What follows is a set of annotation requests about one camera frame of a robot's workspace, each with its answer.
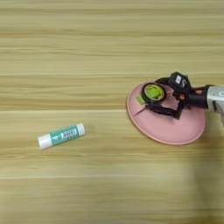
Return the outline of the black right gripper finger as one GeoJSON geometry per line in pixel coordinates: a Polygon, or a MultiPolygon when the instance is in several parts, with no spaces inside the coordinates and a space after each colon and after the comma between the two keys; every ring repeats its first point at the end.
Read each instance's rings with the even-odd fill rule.
{"type": "Polygon", "coordinates": [[[156,80],[156,83],[161,84],[161,85],[166,85],[166,86],[171,85],[169,77],[159,78],[159,79],[156,80]]]}
{"type": "Polygon", "coordinates": [[[147,102],[146,108],[159,115],[171,116],[173,118],[179,119],[184,109],[184,104],[182,102],[179,102],[178,107],[176,109],[173,109],[163,107],[161,103],[154,101],[154,102],[147,102]]]}

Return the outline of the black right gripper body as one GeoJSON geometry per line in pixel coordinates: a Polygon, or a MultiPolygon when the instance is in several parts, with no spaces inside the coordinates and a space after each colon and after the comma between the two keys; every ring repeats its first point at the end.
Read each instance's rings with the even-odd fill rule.
{"type": "Polygon", "coordinates": [[[209,86],[204,87],[190,87],[186,90],[173,92],[173,96],[180,105],[185,109],[199,108],[208,109],[207,106],[207,93],[209,86]]]}

